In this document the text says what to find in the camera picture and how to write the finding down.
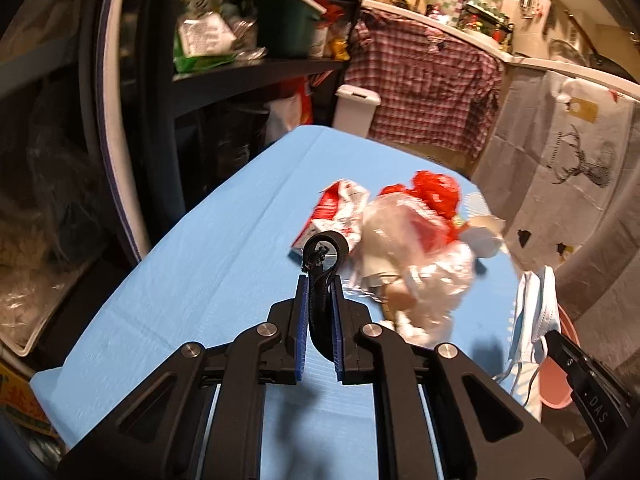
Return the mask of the blue surgical face mask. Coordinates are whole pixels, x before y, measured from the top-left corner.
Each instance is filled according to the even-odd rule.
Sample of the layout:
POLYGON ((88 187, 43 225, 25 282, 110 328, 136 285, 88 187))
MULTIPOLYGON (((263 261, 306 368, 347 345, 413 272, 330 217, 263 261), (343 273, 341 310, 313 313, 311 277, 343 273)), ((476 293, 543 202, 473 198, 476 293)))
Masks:
POLYGON ((494 377, 534 419, 541 421, 539 373, 548 356, 546 335, 561 330, 551 266, 525 271, 518 283, 506 369, 494 377))

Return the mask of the red white milk carton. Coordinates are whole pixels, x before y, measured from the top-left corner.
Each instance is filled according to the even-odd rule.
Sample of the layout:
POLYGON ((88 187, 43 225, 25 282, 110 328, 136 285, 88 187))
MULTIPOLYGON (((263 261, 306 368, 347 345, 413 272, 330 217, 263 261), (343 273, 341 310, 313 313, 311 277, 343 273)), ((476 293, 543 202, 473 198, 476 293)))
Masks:
POLYGON ((362 237, 363 211, 370 192, 360 184, 340 179, 327 188, 292 244, 292 252, 301 255, 308 240, 316 234, 333 231, 344 236, 351 254, 362 237))

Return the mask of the white small trash bin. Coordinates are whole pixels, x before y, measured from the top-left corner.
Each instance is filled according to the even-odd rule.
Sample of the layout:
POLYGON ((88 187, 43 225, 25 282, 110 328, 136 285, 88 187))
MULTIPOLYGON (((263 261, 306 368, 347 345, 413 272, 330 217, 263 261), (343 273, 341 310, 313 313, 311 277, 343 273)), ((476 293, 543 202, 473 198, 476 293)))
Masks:
POLYGON ((381 105, 380 96, 372 90, 342 84, 336 90, 336 97, 332 127, 367 138, 376 109, 381 105))

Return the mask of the clear crumpled plastic bag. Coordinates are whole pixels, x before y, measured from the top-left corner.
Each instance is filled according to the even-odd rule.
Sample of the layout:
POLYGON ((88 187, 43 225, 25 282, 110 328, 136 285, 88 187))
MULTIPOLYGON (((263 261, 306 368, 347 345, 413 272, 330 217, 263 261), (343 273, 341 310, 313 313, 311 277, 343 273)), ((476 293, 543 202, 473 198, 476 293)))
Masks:
POLYGON ((382 304, 383 325, 409 344, 434 348, 451 334, 451 312, 474 281, 475 255, 449 226, 404 192, 364 207, 348 287, 382 304))

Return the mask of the blue table cloth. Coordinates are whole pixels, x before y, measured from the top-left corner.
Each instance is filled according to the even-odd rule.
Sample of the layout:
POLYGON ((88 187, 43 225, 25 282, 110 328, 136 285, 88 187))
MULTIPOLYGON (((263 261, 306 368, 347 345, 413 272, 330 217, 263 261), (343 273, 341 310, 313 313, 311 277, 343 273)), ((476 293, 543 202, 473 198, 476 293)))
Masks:
MULTIPOLYGON (((337 180, 370 192, 433 164, 328 127, 287 134, 222 184, 151 250, 108 298, 64 363, 32 388, 71 450, 182 344, 232 341, 293 297, 291 247, 321 192, 337 180)), ((370 386, 345 386, 306 349, 302 381, 268 386, 260 478, 374 479, 370 386)))

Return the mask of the white paper cup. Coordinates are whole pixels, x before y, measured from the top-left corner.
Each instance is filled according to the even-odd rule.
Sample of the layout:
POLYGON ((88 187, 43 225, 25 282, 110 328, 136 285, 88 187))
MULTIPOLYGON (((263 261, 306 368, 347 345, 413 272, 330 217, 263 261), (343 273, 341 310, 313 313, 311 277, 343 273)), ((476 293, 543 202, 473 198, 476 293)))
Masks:
POLYGON ((469 245, 477 258, 492 258, 503 245, 502 233, 505 228, 506 222, 492 214, 474 216, 459 229, 458 239, 469 245))

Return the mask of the red plastic bag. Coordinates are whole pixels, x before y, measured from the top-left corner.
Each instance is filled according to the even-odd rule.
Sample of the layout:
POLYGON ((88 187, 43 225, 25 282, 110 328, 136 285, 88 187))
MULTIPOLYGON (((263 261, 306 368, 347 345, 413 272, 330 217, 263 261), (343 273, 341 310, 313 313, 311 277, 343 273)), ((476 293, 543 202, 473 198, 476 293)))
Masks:
POLYGON ((447 227, 446 243, 455 242, 458 239, 458 229, 454 224, 454 217, 460 202, 460 188, 457 180, 446 174, 419 170, 414 174, 411 182, 411 188, 401 183, 387 185, 378 195, 404 193, 416 197, 428 209, 435 211, 440 218, 444 219, 447 227))

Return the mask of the grey deer print cloth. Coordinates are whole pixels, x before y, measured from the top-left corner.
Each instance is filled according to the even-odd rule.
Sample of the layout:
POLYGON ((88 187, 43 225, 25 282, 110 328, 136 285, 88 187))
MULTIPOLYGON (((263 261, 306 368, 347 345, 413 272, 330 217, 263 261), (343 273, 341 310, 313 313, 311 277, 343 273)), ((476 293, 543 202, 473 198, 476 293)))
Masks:
POLYGON ((512 68, 472 180, 523 270, 551 266, 573 320, 597 304, 636 255, 612 226, 639 167, 639 102, 554 70, 512 68))

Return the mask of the red white rice bag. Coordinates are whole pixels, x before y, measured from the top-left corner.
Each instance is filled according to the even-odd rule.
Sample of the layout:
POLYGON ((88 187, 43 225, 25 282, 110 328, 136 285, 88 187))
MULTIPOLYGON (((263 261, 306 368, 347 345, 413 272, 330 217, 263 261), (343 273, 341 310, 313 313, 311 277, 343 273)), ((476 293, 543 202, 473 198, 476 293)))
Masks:
POLYGON ((306 76, 285 79, 270 87, 265 142, 273 144, 299 126, 312 124, 311 91, 306 76))

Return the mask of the red plaid shirt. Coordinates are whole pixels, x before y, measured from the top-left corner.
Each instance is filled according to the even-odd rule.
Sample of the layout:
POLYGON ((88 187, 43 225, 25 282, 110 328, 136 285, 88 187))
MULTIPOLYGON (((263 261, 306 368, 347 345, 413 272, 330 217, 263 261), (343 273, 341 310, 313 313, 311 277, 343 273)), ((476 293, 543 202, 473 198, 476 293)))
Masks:
POLYGON ((350 54, 346 84, 381 100, 370 138, 477 158, 498 116, 500 61, 438 28, 375 9, 360 11, 350 54))

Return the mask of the black storage shelf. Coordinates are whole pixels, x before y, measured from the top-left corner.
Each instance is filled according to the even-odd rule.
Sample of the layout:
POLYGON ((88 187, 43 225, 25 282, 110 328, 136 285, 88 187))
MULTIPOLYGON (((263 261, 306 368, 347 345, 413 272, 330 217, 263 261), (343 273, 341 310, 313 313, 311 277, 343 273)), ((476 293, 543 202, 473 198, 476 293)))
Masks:
MULTIPOLYGON (((174 120, 319 61, 270 47, 176 53, 190 11, 215 0, 1 0, 1 240, 10 266, 80 266, 132 225, 107 147, 122 122, 153 240, 186 211, 174 120)), ((246 6, 250 0, 222 0, 246 6)), ((352 10, 358 0, 328 0, 352 10)))

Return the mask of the green white food package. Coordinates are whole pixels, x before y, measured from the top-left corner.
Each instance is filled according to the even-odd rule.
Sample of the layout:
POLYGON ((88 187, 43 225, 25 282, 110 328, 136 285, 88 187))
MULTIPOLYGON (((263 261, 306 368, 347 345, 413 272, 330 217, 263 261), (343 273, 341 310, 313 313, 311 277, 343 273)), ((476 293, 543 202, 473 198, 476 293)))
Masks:
POLYGON ((178 74, 205 72, 229 64, 236 54, 235 36, 216 12, 179 21, 174 36, 174 64, 178 74))

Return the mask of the white jar on shelf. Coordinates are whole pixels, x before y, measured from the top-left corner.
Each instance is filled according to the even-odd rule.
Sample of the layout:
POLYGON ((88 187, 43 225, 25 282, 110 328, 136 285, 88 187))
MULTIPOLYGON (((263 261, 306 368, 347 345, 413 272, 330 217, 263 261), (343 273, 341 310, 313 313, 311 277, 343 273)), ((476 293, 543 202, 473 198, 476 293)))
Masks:
POLYGON ((309 48, 309 56, 311 58, 323 58, 324 49, 326 48, 326 38, 328 38, 329 26, 326 24, 320 24, 314 29, 314 36, 312 37, 311 45, 309 48))

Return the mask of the green storage box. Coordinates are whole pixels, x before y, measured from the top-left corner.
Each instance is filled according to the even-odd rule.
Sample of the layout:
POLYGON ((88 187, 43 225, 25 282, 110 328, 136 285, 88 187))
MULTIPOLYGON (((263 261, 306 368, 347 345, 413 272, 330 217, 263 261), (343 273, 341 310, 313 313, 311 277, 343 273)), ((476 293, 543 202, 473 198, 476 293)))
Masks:
POLYGON ((257 45, 270 58, 308 58, 326 7, 314 0, 238 0, 256 10, 257 45))

